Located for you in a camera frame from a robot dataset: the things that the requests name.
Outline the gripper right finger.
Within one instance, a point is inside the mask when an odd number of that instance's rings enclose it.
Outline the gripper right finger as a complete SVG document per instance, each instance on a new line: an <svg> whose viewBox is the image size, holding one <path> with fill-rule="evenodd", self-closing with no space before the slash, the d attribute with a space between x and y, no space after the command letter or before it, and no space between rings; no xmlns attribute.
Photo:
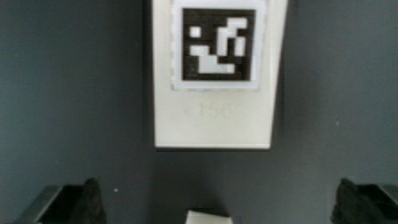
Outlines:
<svg viewBox="0 0 398 224"><path fill-rule="evenodd" d="M398 186L355 184L341 179L332 224L398 224Z"/></svg>

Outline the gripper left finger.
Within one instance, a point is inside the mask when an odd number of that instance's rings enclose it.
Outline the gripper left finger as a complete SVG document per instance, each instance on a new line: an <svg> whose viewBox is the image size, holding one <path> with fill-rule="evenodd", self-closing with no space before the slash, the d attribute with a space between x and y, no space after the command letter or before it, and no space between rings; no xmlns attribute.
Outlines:
<svg viewBox="0 0 398 224"><path fill-rule="evenodd" d="M11 224L107 224L98 180L46 186Z"/></svg>

